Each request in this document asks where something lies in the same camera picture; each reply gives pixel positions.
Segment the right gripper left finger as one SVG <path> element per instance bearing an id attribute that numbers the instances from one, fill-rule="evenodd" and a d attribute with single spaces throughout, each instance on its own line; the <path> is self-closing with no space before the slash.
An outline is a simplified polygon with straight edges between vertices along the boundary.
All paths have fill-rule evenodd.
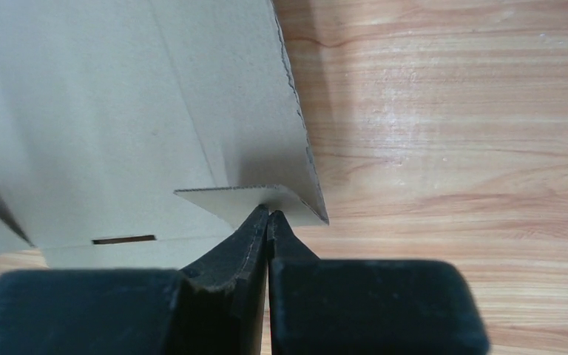
<path id="1" fill-rule="evenodd" d="M 180 269 L 0 276 L 0 354 L 258 354 L 269 211 Z"/>

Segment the cardboard box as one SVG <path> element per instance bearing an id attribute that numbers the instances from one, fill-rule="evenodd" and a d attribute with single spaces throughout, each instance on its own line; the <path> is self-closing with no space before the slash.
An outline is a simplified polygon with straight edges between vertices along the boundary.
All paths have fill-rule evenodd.
<path id="1" fill-rule="evenodd" d="M 180 268 L 328 223 L 271 1 L 0 1 L 0 255 Z"/>

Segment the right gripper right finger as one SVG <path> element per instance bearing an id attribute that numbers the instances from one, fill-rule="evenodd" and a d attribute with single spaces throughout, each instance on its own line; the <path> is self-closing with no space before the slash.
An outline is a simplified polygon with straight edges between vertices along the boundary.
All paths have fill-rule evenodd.
<path id="1" fill-rule="evenodd" d="M 268 219 L 274 354 L 487 354 L 459 270 L 441 260 L 322 259 L 285 215 Z"/>

